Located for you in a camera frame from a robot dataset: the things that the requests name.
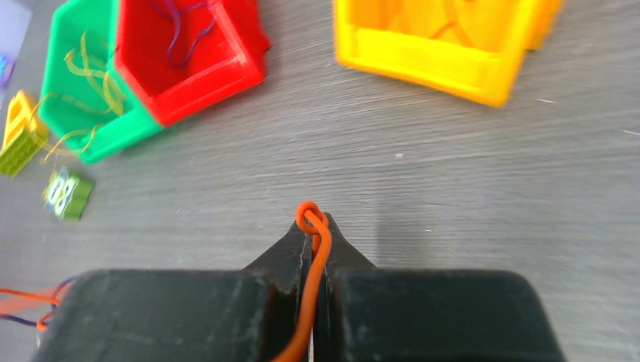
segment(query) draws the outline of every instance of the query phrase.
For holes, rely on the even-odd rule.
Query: red pentagon container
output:
[[[180,32],[168,52],[177,33],[171,4]],[[256,0],[122,0],[116,41],[115,67],[165,127],[266,77],[270,43]]]

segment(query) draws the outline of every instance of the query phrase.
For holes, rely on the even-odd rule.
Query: yellow 3d printed piece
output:
[[[47,128],[36,117],[30,119],[33,107],[35,101],[23,91],[9,103],[0,151],[0,174],[16,176],[49,138]]]
[[[32,133],[37,133],[41,138],[49,134],[49,131],[36,115],[32,114],[35,101],[23,90],[19,90],[16,96],[9,102],[7,110],[7,123],[5,125],[5,138],[2,140],[2,148],[6,147],[24,127]]]
[[[562,0],[334,0],[345,66],[502,106]]]

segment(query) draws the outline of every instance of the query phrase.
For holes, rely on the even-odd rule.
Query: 3d printed container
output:
[[[80,49],[80,39],[87,33],[88,53],[107,63],[115,44],[109,38],[109,31],[117,4],[118,0],[69,0],[55,12],[51,25],[42,85],[42,97],[48,94],[51,97],[44,101],[39,114],[58,137],[74,134],[65,141],[69,149],[81,150],[89,144],[84,152],[78,153],[80,159],[87,163],[100,161],[162,130],[162,126],[133,97],[131,89],[112,72],[109,75],[128,96],[122,116],[113,112],[98,115],[62,101],[62,97],[72,97],[93,109],[107,108],[104,99],[85,77],[69,71],[65,56],[70,50]],[[99,127],[91,139],[90,131],[96,126]],[[76,131],[86,132],[75,135]]]
[[[263,34],[255,0],[175,0],[180,32],[164,2],[122,0],[115,67],[159,124],[170,126],[266,77]],[[199,36],[211,26],[211,31]]]
[[[335,0],[337,59],[502,106],[561,1]]]

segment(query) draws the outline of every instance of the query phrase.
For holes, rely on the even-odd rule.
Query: green pentagon container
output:
[[[92,109],[108,108],[84,76],[69,71],[65,56],[75,50],[76,57],[80,58],[80,39],[86,33],[87,53],[101,63],[112,63],[114,22],[117,20],[114,14],[118,13],[118,4],[119,0],[69,0],[56,10],[51,21],[41,97],[51,96],[43,102],[38,113],[58,137],[73,134],[65,140],[69,149],[82,150],[91,142],[84,152],[78,153],[86,163],[98,162],[163,129],[112,66],[107,69],[109,76],[115,79],[126,96],[122,116],[113,112],[105,115],[87,112],[62,100],[61,96],[72,97]],[[91,140],[90,131],[98,125]]]

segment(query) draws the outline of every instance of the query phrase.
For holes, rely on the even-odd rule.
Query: yellow pentagon container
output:
[[[334,0],[344,66],[502,106],[562,0]]]

